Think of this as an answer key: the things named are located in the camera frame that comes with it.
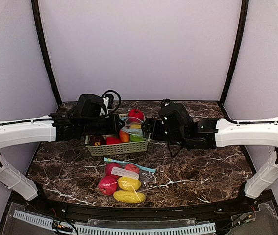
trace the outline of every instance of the green basket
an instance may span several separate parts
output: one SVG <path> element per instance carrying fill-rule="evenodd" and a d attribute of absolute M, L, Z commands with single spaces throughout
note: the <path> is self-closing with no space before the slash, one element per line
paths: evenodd
<path fill-rule="evenodd" d="M 119 118 L 127 117 L 128 114 L 119 114 Z M 89 138 L 85 138 L 85 144 L 88 144 Z M 86 146 L 91 155 L 106 156 L 126 153 L 145 152 L 148 149 L 149 140 L 141 142 L 120 143 L 102 146 Z"/>

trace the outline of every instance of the lavender wall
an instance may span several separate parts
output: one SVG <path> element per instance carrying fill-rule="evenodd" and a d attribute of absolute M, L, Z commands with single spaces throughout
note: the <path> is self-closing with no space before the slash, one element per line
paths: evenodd
<path fill-rule="evenodd" d="M 240 0 L 42 0 L 60 94 L 218 100 Z"/>
<path fill-rule="evenodd" d="M 38 45 L 30 0 L 0 0 L 0 120 L 39 117 L 56 103 Z M 4 149 L 25 173 L 37 144 Z M 0 220 L 10 191 L 0 183 Z"/>
<path fill-rule="evenodd" d="M 278 0 L 250 1 L 238 63 L 225 103 L 232 118 L 278 116 Z M 267 147 L 249 147 L 259 169 Z M 272 186 L 278 203 L 278 180 Z"/>

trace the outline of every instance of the lemon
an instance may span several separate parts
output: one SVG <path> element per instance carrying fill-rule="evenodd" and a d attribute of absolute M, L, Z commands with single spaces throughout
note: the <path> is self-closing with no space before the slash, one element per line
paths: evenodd
<path fill-rule="evenodd" d="M 140 203 L 144 202 L 145 195 L 140 192 L 117 191 L 114 193 L 114 198 L 119 202 Z"/>
<path fill-rule="evenodd" d="M 118 179 L 118 185 L 125 191 L 137 191 L 141 186 L 141 182 L 129 177 L 120 177 Z"/>
<path fill-rule="evenodd" d="M 141 125 L 140 124 L 131 125 L 130 129 L 141 129 Z"/>

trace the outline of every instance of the bag label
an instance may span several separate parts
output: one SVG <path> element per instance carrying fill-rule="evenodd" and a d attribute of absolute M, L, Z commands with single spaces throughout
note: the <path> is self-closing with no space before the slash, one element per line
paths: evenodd
<path fill-rule="evenodd" d="M 112 175 L 118 175 L 121 177 L 128 177 L 134 180 L 138 180 L 139 179 L 139 174 L 132 172 L 130 170 L 125 170 L 125 169 L 121 169 L 118 167 L 113 167 L 112 171 L 111 171 Z"/>

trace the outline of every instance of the marble table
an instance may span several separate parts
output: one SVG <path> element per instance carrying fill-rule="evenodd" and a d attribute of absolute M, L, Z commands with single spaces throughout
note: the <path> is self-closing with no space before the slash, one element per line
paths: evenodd
<path fill-rule="evenodd" d="M 222 118 L 214 101 L 182 101 L 196 121 Z M 64 103 L 67 111 L 75 103 Z M 124 101 L 118 113 L 142 110 L 146 117 L 158 117 L 159 101 Z M 182 150 L 172 158 L 167 145 L 152 141 L 147 152 L 110 156 L 134 162 L 157 172 L 143 204 L 124 204 L 95 191 L 103 175 L 104 156 L 92 157 L 83 140 L 41 143 L 28 177 L 40 183 L 51 200 L 104 207 L 172 207 L 217 202 L 237 196 L 240 185 L 253 174 L 239 146 L 216 150 Z"/>

